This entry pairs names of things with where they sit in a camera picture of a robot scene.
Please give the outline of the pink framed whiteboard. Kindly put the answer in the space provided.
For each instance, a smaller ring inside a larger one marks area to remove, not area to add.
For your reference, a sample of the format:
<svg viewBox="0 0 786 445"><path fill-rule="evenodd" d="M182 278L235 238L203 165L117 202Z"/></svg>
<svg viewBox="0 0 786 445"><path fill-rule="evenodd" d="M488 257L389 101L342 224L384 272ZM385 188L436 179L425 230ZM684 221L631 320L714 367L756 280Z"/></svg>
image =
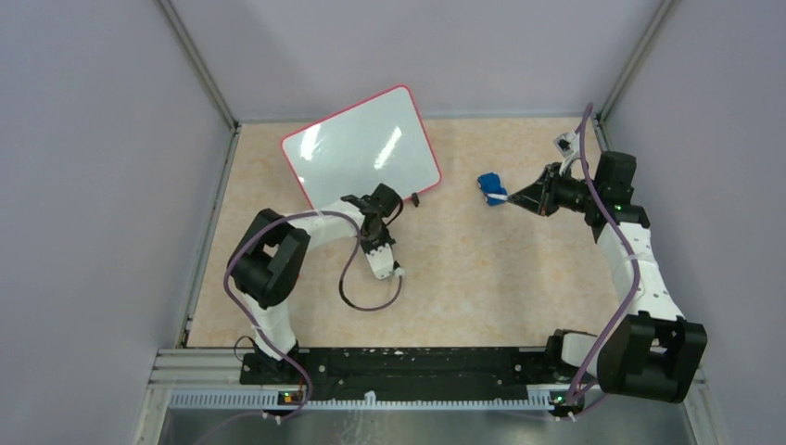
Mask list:
<svg viewBox="0 0 786 445"><path fill-rule="evenodd" d="M405 84L288 134L280 147L314 209L346 195L367 195L379 184L407 198L442 180L425 123Z"/></svg>

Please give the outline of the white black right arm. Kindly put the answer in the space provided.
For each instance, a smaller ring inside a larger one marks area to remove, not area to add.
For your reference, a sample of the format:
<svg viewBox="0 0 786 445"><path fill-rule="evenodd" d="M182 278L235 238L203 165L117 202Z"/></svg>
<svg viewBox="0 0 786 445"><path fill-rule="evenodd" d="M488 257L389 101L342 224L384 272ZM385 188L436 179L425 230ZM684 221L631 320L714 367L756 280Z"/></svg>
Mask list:
<svg viewBox="0 0 786 445"><path fill-rule="evenodd" d="M645 209L631 202L635 157L606 152L590 180L561 163L511 194L509 203L539 216L559 209L583 214L605 257L620 310L598 336L556 330L543 357L546 375L573 386L593 378L615 395L680 403L687 396L707 344L702 324L686 320L670 297L654 257Z"/></svg>

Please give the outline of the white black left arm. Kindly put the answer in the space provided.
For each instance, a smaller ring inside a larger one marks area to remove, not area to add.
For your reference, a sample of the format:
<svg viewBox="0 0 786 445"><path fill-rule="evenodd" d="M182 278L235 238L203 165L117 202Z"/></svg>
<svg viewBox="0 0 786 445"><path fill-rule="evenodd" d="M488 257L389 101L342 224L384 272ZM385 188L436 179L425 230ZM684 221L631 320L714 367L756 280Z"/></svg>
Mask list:
<svg viewBox="0 0 786 445"><path fill-rule="evenodd" d="M223 282L230 299L249 318L262 372L273 382L291 380L298 368L291 353L298 341L287 300L311 250L340 239L354 240L352 257L363 254L376 279L397 281L391 299L378 308L399 299L404 270L394 258L389 225L402 210L402 197L379 184L369 195L346 195L321 209L289 215L264 209L256 215L228 260Z"/></svg>

